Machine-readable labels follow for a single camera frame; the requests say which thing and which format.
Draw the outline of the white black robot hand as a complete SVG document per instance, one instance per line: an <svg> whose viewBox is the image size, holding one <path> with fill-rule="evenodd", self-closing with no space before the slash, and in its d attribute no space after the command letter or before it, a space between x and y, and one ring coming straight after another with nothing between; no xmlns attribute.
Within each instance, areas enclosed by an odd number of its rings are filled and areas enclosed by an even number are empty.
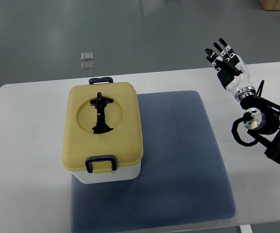
<svg viewBox="0 0 280 233"><path fill-rule="evenodd" d="M218 50L218 53L207 48L205 49L206 59L216 70L223 88L232 92L237 101L256 94L255 87L249 81L250 73L241 56L235 53L223 38L219 38L219 43L215 42L214 47Z"/></svg>

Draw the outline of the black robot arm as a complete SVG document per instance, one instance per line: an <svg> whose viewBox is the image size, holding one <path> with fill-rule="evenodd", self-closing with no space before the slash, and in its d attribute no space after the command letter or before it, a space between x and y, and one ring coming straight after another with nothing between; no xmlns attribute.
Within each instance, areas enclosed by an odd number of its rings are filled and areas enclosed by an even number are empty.
<svg viewBox="0 0 280 233"><path fill-rule="evenodd" d="M258 143L266 147L264 154L267 158L280 164L280 105L261 97L264 81L258 90L244 87L235 92L235 98L245 110L244 115L235 120L231 133L235 141L245 147L252 147ZM237 131L240 123L247 128L247 134L254 138L252 142L245 142Z"/></svg>

